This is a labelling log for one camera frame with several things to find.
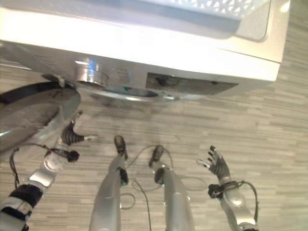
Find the metallic silver limb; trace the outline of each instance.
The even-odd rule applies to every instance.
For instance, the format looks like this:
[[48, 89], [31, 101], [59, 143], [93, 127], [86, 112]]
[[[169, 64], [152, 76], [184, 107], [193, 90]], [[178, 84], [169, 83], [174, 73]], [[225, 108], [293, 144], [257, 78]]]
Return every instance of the metallic silver limb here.
[[120, 170], [124, 169], [124, 156], [116, 156], [109, 166], [109, 173], [96, 195], [90, 231], [120, 231]]
[[[231, 176], [227, 163], [224, 158], [217, 152], [214, 146], [210, 147], [211, 152], [208, 158], [209, 162], [198, 159], [197, 164], [208, 168], [219, 180], [219, 185], [224, 186], [230, 183]], [[254, 216], [250, 213], [245, 204], [245, 198], [240, 194], [237, 187], [230, 184], [218, 197], [220, 205], [224, 210], [229, 226], [232, 231], [259, 231]]]
[[57, 173], [66, 166], [67, 162], [78, 159], [79, 154], [76, 151], [68, 152], [71, 143], [66, 143], [62, 139], [68, 131], [67, 128], [75, 124], [75, 119], [76, 116], [62, 130], [62, 135], [54, 147], [48, 149], [40, 168], [30, 174], [9, 197], [1, 202], [0, 231], [28, 231], [26, 221], [31, 216], [35, 205], [54, 182]]
[[194, 231], [189, 196], [180, 178], [161, 161], [154, 162], [152, 169], [156, 174], [162, 172], [161, 178], [165, 186], [166, 230]]
[[224, 192], [220, 199], [220, 205], [227, 215], [232, 231], [248, 229], [259, 231], [254, 216], [246, 207], [245, 199], [237, 188]]

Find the black wire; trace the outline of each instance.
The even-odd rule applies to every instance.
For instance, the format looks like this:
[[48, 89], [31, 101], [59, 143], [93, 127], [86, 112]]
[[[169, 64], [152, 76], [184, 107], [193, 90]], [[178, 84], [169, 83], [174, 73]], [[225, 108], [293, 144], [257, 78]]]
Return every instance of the black wire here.
[[37, 143], [25, 143], [25, 144], [21, 144], [17, 148], [15, 148], [13, 150], [12, 154], [10, 155], [10, 159], [9, 159], [10, 168], [11, 168], [12, 173], [14, 175], [15, 189], [17, 189], [17, 185], [19, 184], [19, 178], [18, 178], [16, 166], [15, 166], [14, 156], [15, 156], [15, 153], [19, 151], [19, 148], [23, 147], [23, 146], [37, 146], [37, 147], [40, 147], [40, 148], [47, 150], [48, 152], [54, 152], [53, 150], [48, 148], [46, 145], [41, 145], [41, 144], [37, 144]]
[[142, 193], [143, 193], [143, 195], [144, 195], [144, 197], [145, 197], [146, 206], [147, 206], [147, 208], [148, 208], [149, 227], [150, 227], [150, 231], [152, 231], [151, 215], [150, 215], [150, 207], [149, 207], [149, 200], [148, 200], [148, 197], [147, 197], [147, 195], [145, 194], [145, 191], [143, 190], [143, 188], [141, 187], [141, 185], [140, 185], [136, 180], [134, 180], [133, 183], [134, 183], [134, 182], [139, 186], [139, 188], [141, 189], [141, 191], [142, 191]]
[[129, 206], [129, 207], [121, 207], [121, 209], [123, 209], [123, 210], [128, 210], [128, 209], [133, 208], [134, 205], [136, 204], [136, 198], [135, 198], [135, 196], [134, 196], [133, 194], [131, 194], [131, 193], [122, 193], [120, 196], [124, 196], [124, 195], [131, 196], [131, 197], [133, 198], [133, 203], [132, 203], [131, 206]]
[[256, 207], [255, 207], [255, 215], [254, 215], [254, 220], [258, 221], [258, 215], [259, 215], [259, 201], [258, 201], [258, 194], [257, 194], [257, 190], [256, 188], [254, 187], [254, 185], [250, 182], [247, 182], [247, 181], [239, 181], [239, 182], [236, 182], [236, 181], [230, 181], [228, 183], [226, 183], [223, 187], [225, 188], [224, 190], [220, 191], [219, 194], [223, 193], [223, 192], [226, 192], [226, 191], [229, 191], [229, 190], [233, 190], [234, 188], [240, 188], [241, 186], [243, 186], [244, 184], [247, 184], [249, 185], [249, 187], [254, 191], [254, 194], [255, 194], [255, 201], [256, 201]]
[[[131, 186], [132, 186], [136, 191], [141, 192], [141, 190], [138, 189], [138, 188], [136, 188], [136, 186], [134, 185], [134, 181], [131, 183]], [[162, 185], [159, 184], [156, 188], [147, 189], [147, 190], [143, 190], [143, 191], [145, 191], [146, 193], [147, 193], [147, 192], [152, 192], [152, 191], [155, 191], [155, 190], [157, 190], [157, 189], [160, 189], [161, 187], [162, 187]]]
[[[149, 145], [149, 146], [146, 146], [145, 148], [143, 148], [143, 149], [135, 156], [135, 158], [125, 167], [125, 169], [128, 169], [131, 165], [133, 165], [133, 164], [136, 162], [136, 160], [139, 158], [139, 156], [140, 156], [145, 150], [147, 150], [147, 149], [149, 149], [149, 148], [152, 148], [152, 147], [156, 147], [156, 146], [157, 146], [156, 144], [153, 144], [153, 145]], [[170, 158], [170, 165], [171, 165], [171, 167], [173, 168], [173, 159], [172, 159], [172, 156], [171, 156], [171, 154], [170, 154], [170, 152], [169, 152], [168, 149], [164, 148], [164, 150], [165, 150], [165, 152], [168, 154], [168, 156], [169, 156], [169, 158]]]
[[253, 184], [250, 183], [250, 182], [247, 182], [247, 181], [244, 181], [244, 180], [243, 180], [241, 183], [242, 183], [242, 185], [243, 185], [243, 184], [249, 185], [249, 187], [254, 191], [255, 199], [256, 199], [256, 208], [255, 208], [255, 217], [254, 217], [254, 219], [255, 219], [255, 221], [256, 221], [256, 223], [257, 223], [257, 221], [258, 221], [258, 214], [259, 214], [259, 201], [258, 201], [257, 190], [256, 190], [256, 188], [253, 186]]

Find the white plastic basket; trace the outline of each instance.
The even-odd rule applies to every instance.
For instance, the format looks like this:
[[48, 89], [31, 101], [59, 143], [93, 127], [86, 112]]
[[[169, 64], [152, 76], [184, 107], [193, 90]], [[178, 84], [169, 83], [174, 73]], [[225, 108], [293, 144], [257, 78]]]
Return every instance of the white plastic basket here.
[[187, 11], [213, 14], [241, 20], [270, 0], [139, 0], [179, 8]]

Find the black joint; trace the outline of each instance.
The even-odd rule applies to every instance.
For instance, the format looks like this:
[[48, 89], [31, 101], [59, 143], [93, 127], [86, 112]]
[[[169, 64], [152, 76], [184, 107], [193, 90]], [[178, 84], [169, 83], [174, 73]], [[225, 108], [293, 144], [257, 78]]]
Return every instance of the black joint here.
[[25, 225], [21, 231], [29, 231], [29, 226]]
[[42, 195], [43, 191], [39, 187], [30, 184], [20, 185], [10, 194], [12, 197], [28, 202], [32, 208], [39, 202]]
[[116, 148], [117, 153], [121, 156], [124, 156], [125, 160], [127, 160], [128, 155], [127, 155], [126, 144], [125, 144], [123, 136], [119, 136], [119, 135], [115, 136], [114, 142], [115, 142], [115, 148]]
[[215, 149], [216, 149], [216, 148], [215, 148], [213, 145], [211, 145], [210, 150], [211, 150], [212, 152], [214, 152]]
[[156, 148], [153, 151], [152, 157], [149, 161], [149, 167], [152, 167], [153, 162], [157, 162], [160, 160], [161, 156], [164, 153], [165, 148], [163, 147], [163, 145], [158, 145], [156, 146]]
[[71, 151], [67, 153], [67, 160], [68, 162], [75, 162], [79, 159], [79, 153], [77, 151]]
[[154, 180], [157, 184], [162, 185], [164, 183], [164, 173], [165, 173], [164, 168], [160, 168], [156, 171]]
[[208, 194], [211, 198], [222, 198], [222, 188], [218, 184], [210, 184], [208, 186]]
[[15, 217], [19, 220], [26, 221], [26, 215], [22, 212], [18, 211], [17, 209], [14, 209], [12, 207], [5, 207], [1, 210], [1, 212], [6, 213], [12, 217]]
[[120, 168], [121, 185], [128, 185], [128, 175], [125, 169]]

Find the robot finger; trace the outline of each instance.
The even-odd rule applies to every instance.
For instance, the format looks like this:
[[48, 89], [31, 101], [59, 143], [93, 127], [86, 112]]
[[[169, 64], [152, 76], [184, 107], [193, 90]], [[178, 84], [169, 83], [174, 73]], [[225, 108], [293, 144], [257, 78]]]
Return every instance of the robot finger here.
[[216, 150], [216, 147], [214, 147], [213, 145], [211, 145], [210, 150], [213, 152], [215, 160], [217, 160], [218, 158], [220, 158], [219, 153]]
[[216, 165], [216, 161], [212, 160], [211, 158], [208, 158], [208, 161], [211, 163], [211, 165]]
[[210, 168], [211, 167], [211, 164], [208, 163], [208, 162], [205, 162], [201, 159], [197, 159], [196, 160], [197, 164], [200, 165], [200, 166], [203, 166], [203, 167], [206, 167], [206, 168]]

